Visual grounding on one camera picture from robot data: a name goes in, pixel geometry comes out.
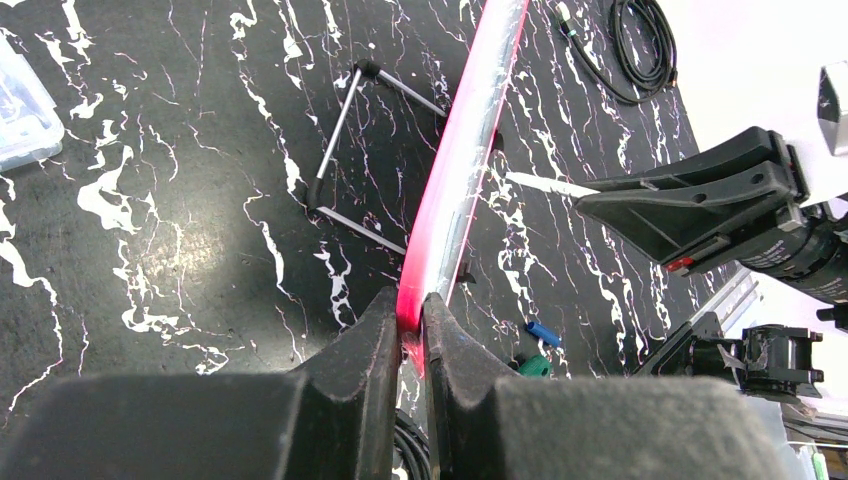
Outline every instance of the cable connector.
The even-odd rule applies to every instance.
[[[565,5],[565,2],[557,3],[555,7],[557,20],[559,20],[560,28],[562,31],[569,37],[573,37],[577,35],[577,22],[571,18],[571,12],[568,10],[568,7]]]

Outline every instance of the marble tabletop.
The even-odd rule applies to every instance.
[[[615,71],[608,6],[569,3]],[[372,58],[448,108],[482,6],[0,0],[2,33],[66,127],[61,154],[0,177],[0,445],[59,378],[285,371],[353,324],[402,259],[305,211],[351,66]],[[697,152],[676,89],[616,104],[555,25],[552,3],[532,1],[469,239],[477,283],[451,308],[504,361],[542,352],[557,378],[622,375],[732,272],[669,275],[568,199],[505,180]],[[365,83],[345,127],[325,202],[405,245],[442,125]],[[404,365],[398,405],[421,421],[423,398]]]

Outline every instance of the metal frame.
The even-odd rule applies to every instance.
[[[330,158],[332,158],[333,152],[336,150],[336,146],[338,146],[339,136],[341,135],[342,128],[344,127],[345,118],[347,117],[347,113],[350,110],[350,106],[353,104],[353,98],[356,94],[356,87],[359,86],[359,83],[360,81],[362,81],[363,77],[371,78],[375,81],[377,79],[383,80],[389,86],[396,88],[401,93],[415,100],[417,103],[419,103],[423,107],[426,107],[434,114],[443,118],[447,118],[448,116],[444,110],[437,107],[432,102],[422,97],[408,86],[404,85],[397,78],[384,72],[375,63],[368,60],[358,62],[357,65],[354,67],[353,80],[351,81],[350,88],[347,91],[347,96],[345,97],[344,104],[342,104],[342,111],[339,114],[339,119],[336,121],[336,127],[333,129],[333,134],[330,136],[330,142],[327,144],[327,150],[324,152],[324,158],[321,160],[321,165],[318,167],[318,173],[315,174],[315,179],[309,186],[309,192],[307,194],[307,206],[311,211],[317,211],[318,213],[321,213],[325,217],[329,218],[330,220],[339,222],[345,227],[353,230],[354,232],[362,236],[368,237],[371,240],[374,240],[375,242],[383,245],[384,247],[394,252],[397,252],[401,255],[406,255],[406,250],[400,245],[383,238],[377,233],[368,230],[367,228],[345,217],[344,215],[320,204],[319,196],[321,193],[321,187],[324,183],[324,174],[327,172],[327,166],[330,164]]]

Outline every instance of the green object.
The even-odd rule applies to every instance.
[[[551,362],[543,355],[536,355],[518,367],[518,373],[525,377],[547,377],[551,373]]]
[[[816,479],[817,480],[827,480],[827,461],[824,459],[824,455],[821,453],[813,454],[813,469],[816,471]]]

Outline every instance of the metal rod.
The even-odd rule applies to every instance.
[[[336,212],[334,212],[333,210],[330,210],[327,207],[318,207],[318,211],[323,213],[325,216],[327,216],[331,220],[335,220],[335,221],[341,223],[342,225],[346,226],[347,228],[353,230],[354,232],[356,232],[360,235],[363,235],[365,237],[368,237],[371,240],[374,240],[375,242],[377,242],[380,245],[388,248],[389,250],[393,250],[393,251],[395,251],[395,252],[397,252],[401,255],[406,255],[406,249],[404,249],[403,247],[400,247],[397,244],[386,240],[385,238],[377,235],[376,233],[372,232],[371,230],[368,230],[367,228],[363,227],[362,225],[359,225],[358,223],[355,223],[355,222],[349,220],[347,217],[345,217],[345,216],[343,216],[339,213],[336,213]]]
[[[418,102],[418,103],[420,103],[421,105],[424,105],[425,107],[429,108],[429,109],[430,109],[430,110],[432,110],[432,111],[433,111],[433,113],[435,113],[436,115],[439,115],[440,117],[447,117],[447,116],[448,116],[448,114],[447,114],[447,113],[445,113],[445,111],[444,111],[444,110],[442,110],[441,108],[439,108],[439,107],[437,107],[437,106],[433,105],[433,103],[432,103],[432,102],[430,102],[430,101],[429,101],[429,100],[427,100],[426,98],[422,97],[422,96],[421,96],[421,95],[419,95],[417,92],[415,92],[415,90],[413,90],[413,89],[411,89],[411,88],[407,87],[406,85],[404,85],[403,83],[401,83],[401,81],[400,81],[400,80],[398,80],[397,78],[395,78],[395,77],[393,77],[393,76],[389,75],[389,74],[388,74],[388,73],[386,73],[385,71],[380,70],[380,73],[378,73],[378,74],[377,74],[377,76],[378,76],[378,77],[380,77],[380,78],[382,78],[383,80],[385,80],[385,81],[389,82],[390,84],[392,84],[392,86],[394,86],[394,87],[396,87],[396,88],[400,89],[400,91],[402,91],[405,95],[409,95],[410,97],[412,97],[413,99],[415,99],[415,101],[416,101],[416,102]]]
[[[315,178],[324,178],[324,172],[327,170],[327,165],[330,163],[330,157],[333,156],[333,151],[336,149],[336,143],[339,141],[339,134],[344,126],[347,111],[350,110],[350,104],[353,103],[353,96],[356,94],[356,86],[359,85],[359,80],[362,78],[362,71],[358,68],[353,73],[353,81],[350,84],[350,90],[347,91],[347,98],[342,105],[342,113],[339,114],[339,119],[336,122],[336,128],[333,130],[333,135],[330,137],[330,143],[327,144],[327,151],[324,152],[324,158],[321,160],[321,166],[318,167],[318,173]]]

